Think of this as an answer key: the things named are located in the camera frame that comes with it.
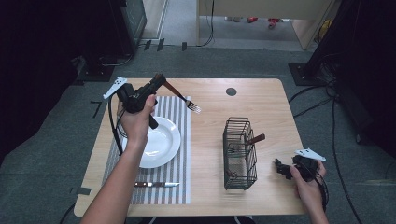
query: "metal rack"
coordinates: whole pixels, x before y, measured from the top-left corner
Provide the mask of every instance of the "metal rack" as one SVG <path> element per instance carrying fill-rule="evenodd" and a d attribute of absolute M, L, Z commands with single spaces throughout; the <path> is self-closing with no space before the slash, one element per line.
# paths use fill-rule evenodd
<path fill-rule="evenodd" d="M 231 117 L 223 133 L 224 188 L 248 189 L 257 180 L 256 148 L 248 118 Z"/>

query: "striped placemat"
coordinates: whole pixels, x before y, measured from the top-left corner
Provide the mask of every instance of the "striped placemat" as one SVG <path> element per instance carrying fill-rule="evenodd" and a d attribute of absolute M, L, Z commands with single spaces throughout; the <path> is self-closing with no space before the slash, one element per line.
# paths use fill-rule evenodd
<path fill-rule="evenodd" d="M 136 181 L 177 182 L 173 188 L 135 188 L 132 204 L 183 204 L 191 201 L 191 111 L 176 96 L 157 96 L 154 117 L 163 117 L 176 124 L 180 131 L 180 149 L 176 156 L 163 166 L 139 168 Z M 119 160 L 119 151 L 114 139 L 108 155 L 103 183 Z"/>

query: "white plastic part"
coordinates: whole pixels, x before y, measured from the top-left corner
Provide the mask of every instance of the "white plastic part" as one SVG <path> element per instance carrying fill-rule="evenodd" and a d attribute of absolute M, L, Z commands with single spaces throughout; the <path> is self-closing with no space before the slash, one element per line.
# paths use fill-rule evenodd
<path fill-rule="evenodd" d="M 318 160 L 318 161 L 326 161 L 326 158 L 320 156 L 318 153 L 314 152 L 310 148 L 296 150 L 295 153 L 297 155 L 300 155 L 302 157 L 306 157 L 306 158 L 309 158 L 309 159 Z"/>
<path fill-rule="evenodd" d="M 111 86 L 111 88 L 107 91 L 106 94 L 103 95 L 104 99 L 107 99 L 110 95 L 112 95 L 114 92 L 116 92 L 123 84 L 126 83 L 126 78 L 125 77 L 117 77 L 117 79 L 114 81 L 114 84 Z"/>

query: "white plate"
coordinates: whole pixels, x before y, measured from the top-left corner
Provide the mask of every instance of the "white plate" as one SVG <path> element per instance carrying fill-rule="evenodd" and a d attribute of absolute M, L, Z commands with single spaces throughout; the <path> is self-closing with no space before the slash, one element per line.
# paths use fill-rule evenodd
<path fill-rule="evenodd" d="M 140 162 L 141 168 L 155 168 L 172 160 L 180 148 L 180 131 L 169 119 L 154 117 L 158 127 L 148 129 L 148 143 Z"/>

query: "fork tines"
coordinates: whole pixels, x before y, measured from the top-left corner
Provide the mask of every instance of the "fork tines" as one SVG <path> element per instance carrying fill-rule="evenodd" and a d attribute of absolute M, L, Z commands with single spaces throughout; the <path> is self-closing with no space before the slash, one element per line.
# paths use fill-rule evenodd
<path fill-rule="evenodd" d="M 195 103 L 188 100 L 188 101 L 186 101 L 186 104 L 187 104 L 188 109 L 194 111 L 197 114 L 201 113 L 201 108 L 198 105 L 196 105 Z"/>

